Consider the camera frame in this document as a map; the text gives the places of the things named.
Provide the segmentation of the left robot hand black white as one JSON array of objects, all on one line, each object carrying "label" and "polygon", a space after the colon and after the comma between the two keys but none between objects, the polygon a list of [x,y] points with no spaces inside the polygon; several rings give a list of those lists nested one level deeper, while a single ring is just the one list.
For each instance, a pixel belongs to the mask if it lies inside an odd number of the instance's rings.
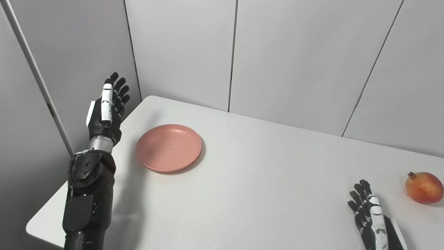
[{"label": "left robot hand black white", "polygon": [[113,146],[120,142],[125,106],[130,101],[129,89],[126,79],[117,72],[105,79],[100,98],[91,102],[87,114],[90,140],[101,136],[110,139]]}]

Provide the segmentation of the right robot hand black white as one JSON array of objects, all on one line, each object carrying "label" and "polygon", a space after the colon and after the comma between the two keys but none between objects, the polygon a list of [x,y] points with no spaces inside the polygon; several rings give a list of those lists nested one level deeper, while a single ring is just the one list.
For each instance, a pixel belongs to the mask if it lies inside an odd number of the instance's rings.
[{"label": "right robot hand black white", "polygon": [[407,244],[395,219],[384,215],[382,204],[368,181],[354,185],[348,206],[367,250],[406,250]]}]

